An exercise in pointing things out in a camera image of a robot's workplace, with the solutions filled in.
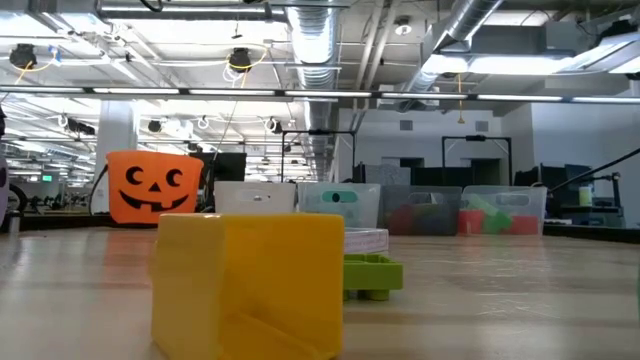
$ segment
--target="black metal frame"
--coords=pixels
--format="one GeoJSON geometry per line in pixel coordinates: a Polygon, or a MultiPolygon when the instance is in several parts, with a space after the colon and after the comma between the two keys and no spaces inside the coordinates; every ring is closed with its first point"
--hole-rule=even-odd
{"type": "Polygon", "coordinates": [[[513,185],[513,159],[511,156],[511,138],[505,136],[484,136],[484,135],[468,135],[468,136],[443,136],[442,137],[442,184],[447,182],[447,140],[464,140],[467,142],[485,142],[487,140],[503,140],[507,143],[507,157],[509,158],[509,186],[513,185]]]}
{"type": "Polygon", "coordinates": [[[285,138],[288,134],[307,134],[311,136],[330,136],[330,135],[351,135],[352,154],[351,154],[351,178],[355,177],[356,165],[356,132],[355,131],[332,131],[332,130],[282,130],[282,158],[280,159],[280,182],[284,182],[284,156],[285,156],[285,138]]]}

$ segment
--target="yellow plastic container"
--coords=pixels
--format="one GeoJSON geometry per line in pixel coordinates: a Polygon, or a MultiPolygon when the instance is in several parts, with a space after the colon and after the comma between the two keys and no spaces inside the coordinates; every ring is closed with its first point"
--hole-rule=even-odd
{"type": "Polygon", "coordinates": [[[342,348],[336,215],[160,218],[152,336],[171,360],[319,360],[342,348]]]}

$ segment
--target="fluorescent light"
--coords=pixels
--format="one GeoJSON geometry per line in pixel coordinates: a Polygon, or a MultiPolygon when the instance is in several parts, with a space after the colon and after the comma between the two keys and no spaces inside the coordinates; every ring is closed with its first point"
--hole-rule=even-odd
{"type": "Polygon", "coordinates": [[[9,170],[9,174],[12,175],[40,175],[40,171],[28,171],[28,170],[9,170]]]}
{"type": "MultiPolygon", "coordinates": [[[[100,11],[117,11],[117,12],[139,12],[139,11],[147,11],[146,8],[143,7],[134,7],[134,6],[103,6],[100,11]]],[[[220,8],[220,7],[215,7],[215,6],[180,6],[180,7],[173,7],[173,6],[165,6],[162,9],[162,12],[165,13],[181,13],[181,12],[227,12],[228,9],[225,8],[220,8]]],[[[237,9],[233,10],[234,12],[237,13],[263,13],[264,10],[262,10],[261,8],[243,8],[243,7],[238,7],[237,9]]],[[[273,11],[274,13],[282,13],[282,11],[278,11],[276,9],[274,9],[273,11]]]]}
{"type": "Polygon", "coordinates": [[[544,56],[481,56],[469,64],[469,71],[476,74],[501,75],[551,75],[566,67],[572,58],[544,56]]]}
{"type": "Polygon", "coordinates": [[[466,94],[416,94],[416,93],[383,93],[383,98],[387,99],[415,99],[415,100],[464,100],[466,94]]]}
{"type": "Polygon", "coordinates": [[[478,95],[478,100],[496,101],[530,101],[530,102],[557,102],[562,96],[538,96],[538,95],[478,95]]]}
{"type": "Polygon", "coordinates": [[[163,88],[94,88],[98,94],[135,94],[135,95],[177,95],[180,93],[178,89],[163,88]]]}
{"type": "Polygon", "coordinates": [[[192,95],[222,95],[222,96],[273,96],[273,90],[244,90],[244,89],[192,89],[189,90],[192,95]]]}
{"type": "Polygon", "coordinates": [[[640,104],[640,97],[637,98],[616,98],[616,97],[574,97],[571,102],[585,104],[640,104]]]}
{"type": "Polygon", "coordinates": [[[285,95],[286,96],[302,96],[302,97],[309,97],[309,96],[319,96],[319,97],[346,97],[346,98],[353,98],[353,97],[358,97],[358,98],[368,98],[371,97],[371,92],[370,91],[309,91],[309,90],[289,90],[289,91],[285,91],[285,95]]]}
{"type": "Polygon", "coordinates": [[[25,93],[82,93],[82,88],[74,87],[51,87],[51,86],[0,86],[3,92],[25,92],[25,93]]]}
{"type": "Polygon", "coordinates": [[[635,74],[640,72],[640,56],[627,61],[609,72],[612,74],[635,74]]]}
{"type": "Polygon", "coordinates": [[[82,165],[78,165],[78,164],[73,164],[73,167],[75,169],[80,169],[80,170],[85,170],[85,171],[93,171],[93,168],[90,168],[88,166],[82,166],[82,165]]]}
{"type": "Polygon", "coordinates": [[[124,65],[120,64],[119,62],[112,62],[111,66],[113,66],[116,70],[120,71],[121,73],[127,75],[129,79],[136,82],[140,82],[140,79],[137,76],[135,76],[131,71],[129,71],[129,69],[124,67],[124,65]]]}
{"type": "Polygon", "coordinates": [[[617,44],[603,44],[595,47],[589,51],[585,51],[582,54],[578,54],[560,69],[560,73],[563,71],[580,71],[586,70],[589,66],[597,63],[598,61],[609,57],[613,53],[629,45],[630,42],[621,42],[617,44]]]}
{"type": "Polygon", "coordinates": [[[447,72],[460,74],[468,72],[467,60],[458,56],[431,55],[422,65],[422,72],[429,74],[444,74],[447,72]]]}

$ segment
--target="computer monitor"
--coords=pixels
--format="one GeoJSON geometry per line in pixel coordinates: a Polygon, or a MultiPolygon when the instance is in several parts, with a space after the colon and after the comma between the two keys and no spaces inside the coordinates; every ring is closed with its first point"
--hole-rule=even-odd
{"type": "Polygon", "coordinates": [[[204,187],[204,179],[207,179],[209,185],[213,185],[214,181],[244,181],[245,168],[247,167],[246,153],[220,153],[217,158],[215,153],[191,153],[189,155],[204,162],[200,189],[204,187]]]}

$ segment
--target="ceiling vent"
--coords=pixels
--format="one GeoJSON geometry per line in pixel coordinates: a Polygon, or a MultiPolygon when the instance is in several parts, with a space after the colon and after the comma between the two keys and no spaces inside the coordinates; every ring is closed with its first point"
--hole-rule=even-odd
{"type": "Polygon", "coordinates": [[[476,121],[476,132],[489,132],[489,122],[476,121]]]}
{"type": "Polygon", "coordinates": [[[400,131],[413,131],[413,121],[400,120],[400,131]]]}

